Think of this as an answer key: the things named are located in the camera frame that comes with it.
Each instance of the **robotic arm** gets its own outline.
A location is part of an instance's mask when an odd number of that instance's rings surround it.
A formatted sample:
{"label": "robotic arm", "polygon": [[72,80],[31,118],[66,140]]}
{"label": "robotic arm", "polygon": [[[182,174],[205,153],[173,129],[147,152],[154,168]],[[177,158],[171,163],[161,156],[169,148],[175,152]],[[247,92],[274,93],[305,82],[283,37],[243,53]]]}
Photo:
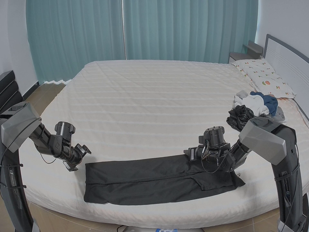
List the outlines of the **robotic arm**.
{"label": "robotic arm", "polygon": [[254,151],[272,164],[280,208],[278,232],[303,231],[306,216],[295,130],[268,118],[255,117],[247,122],[232,147],[225,142],[223,134],[222,126],[209,128],[199,136],[199,146],[183,152],[190,160],[216,164],[216,171],[231,172]]}
{"label": "robotic arm", "polygon": [[76,171],[76,165],[90,150],[77,144],[71,146],[75,127],[68,122],[55,126],[56,135],[41,123],[41,118],[28,102],[21,102],[0,115],[0,191],[16,232],[39,232],[29,211],[24,193],[19,163],[19,147],[30,138],[41,154],[51,155],[63,161],[68,171]]}

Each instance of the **blue sticker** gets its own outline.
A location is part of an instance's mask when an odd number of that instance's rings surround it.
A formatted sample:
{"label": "blue sticker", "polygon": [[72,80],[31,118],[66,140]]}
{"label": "blue sticker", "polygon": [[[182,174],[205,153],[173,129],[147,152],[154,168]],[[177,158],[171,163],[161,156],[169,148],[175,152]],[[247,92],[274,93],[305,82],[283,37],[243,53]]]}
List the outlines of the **blue sticker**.
{"label": "blue sticker", "polygon": [[178,229],[156,229],[155,232],[178,232]]}

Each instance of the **nightstand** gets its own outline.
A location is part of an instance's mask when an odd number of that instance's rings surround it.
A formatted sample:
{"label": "nightstand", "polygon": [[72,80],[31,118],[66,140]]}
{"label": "nightstand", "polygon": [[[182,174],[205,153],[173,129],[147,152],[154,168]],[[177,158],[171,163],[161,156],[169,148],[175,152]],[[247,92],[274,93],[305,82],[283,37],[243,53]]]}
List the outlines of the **nightstand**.
{"label": "nightstand", "polygon": [[241,60],[241,59],[259,59],[263,53],[263,47],[249,41],[248,44],[243,44],[247,48],[247,53],[230,52],[229,63]]}

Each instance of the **black leather chair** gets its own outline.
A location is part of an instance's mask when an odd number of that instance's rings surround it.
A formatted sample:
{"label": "black leather chair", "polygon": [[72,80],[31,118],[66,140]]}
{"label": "black leather chair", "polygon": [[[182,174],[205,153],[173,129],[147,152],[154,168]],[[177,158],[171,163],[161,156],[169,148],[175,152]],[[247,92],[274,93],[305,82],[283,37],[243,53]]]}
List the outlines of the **black leather chair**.
{"label": "black leather chair", "polygon": [[23,101],[24,99],[18,91],[14,72],[9,71],[0,75],[0,114]]}

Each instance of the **pile of clothes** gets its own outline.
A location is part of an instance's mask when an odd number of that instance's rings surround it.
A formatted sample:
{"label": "pile of clothes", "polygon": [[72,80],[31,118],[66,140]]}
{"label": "pile of clothes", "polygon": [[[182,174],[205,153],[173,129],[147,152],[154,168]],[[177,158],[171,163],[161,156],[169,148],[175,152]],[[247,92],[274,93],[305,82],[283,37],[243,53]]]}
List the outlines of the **pile of clothes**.
{"label": "pile of clothes", "polygon": [[232,110],[226,122],[235,130],[241,131],[248,120],[260,116],[268,117],[280,123],[286,122],[286,118],[278,101],[270,95],[263,95],[261,92],[250,92],[244,90],[238,92],[234,97]]}

